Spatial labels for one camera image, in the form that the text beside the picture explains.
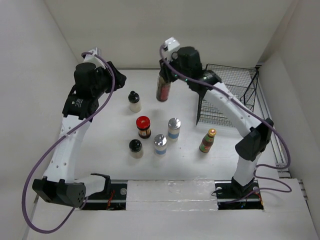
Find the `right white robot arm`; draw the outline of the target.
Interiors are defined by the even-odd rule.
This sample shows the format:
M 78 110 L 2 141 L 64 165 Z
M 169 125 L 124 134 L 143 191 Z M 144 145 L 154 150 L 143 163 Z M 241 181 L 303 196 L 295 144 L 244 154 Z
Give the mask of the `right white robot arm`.
M 241 135 L 241 141 L 235 145 L 238 162 L 231 179 L 231 191 L 235 196 L 243 197 L 252 187 L 258 159 L 270 142 L 273 121 L 270 118 L 258 119 L 228 90 L 214 71 L 203 69 L 200 54 L 194 47 L 163 44 L 159 54 L 160 76 L 165 81 L 185 81 L 190 90 L 227 117 Z

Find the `tall dark sauce bottle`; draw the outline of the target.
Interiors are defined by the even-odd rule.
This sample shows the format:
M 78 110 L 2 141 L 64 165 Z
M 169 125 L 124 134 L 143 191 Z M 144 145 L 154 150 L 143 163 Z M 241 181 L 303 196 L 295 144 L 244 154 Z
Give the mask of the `tall dark sauce bottle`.
M 165 102 L 169 98 L 171 89 L 171 83 L 166 82 L 162 76 L 158 76 L 157 88 L 156 88 L 156 99 L 159 102 Z

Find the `yellow cap chili sauce bottle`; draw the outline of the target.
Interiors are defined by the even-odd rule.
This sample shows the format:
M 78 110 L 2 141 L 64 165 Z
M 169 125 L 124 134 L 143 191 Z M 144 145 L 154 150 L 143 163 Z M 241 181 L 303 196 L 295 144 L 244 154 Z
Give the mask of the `yellow cap chili sauce bottle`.
M 207 134 L 203 137 L 199 150 L 203 153 L 208 153 L 214 144 L 217 131 L 214 128 L 210 128 Z

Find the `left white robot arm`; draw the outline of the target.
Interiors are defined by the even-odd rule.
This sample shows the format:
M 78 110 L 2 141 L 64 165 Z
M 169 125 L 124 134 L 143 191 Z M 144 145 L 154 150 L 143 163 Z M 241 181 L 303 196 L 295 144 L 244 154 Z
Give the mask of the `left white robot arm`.
M 75 167 L 83 138 L 97 113 L 103 94 L 123 88 L 126 76 L 111 61 L 110 68 L 92 62 L 75 67 L 74 80 L 62 110 L 59 136 L 63 138 L 53 152 L 41 179 L 34 179 L 32 189 L 47 203 L 78 208 L 92 194 L 107 198 L 111 194 L 110 177 L 92 173 L 75 179 Z

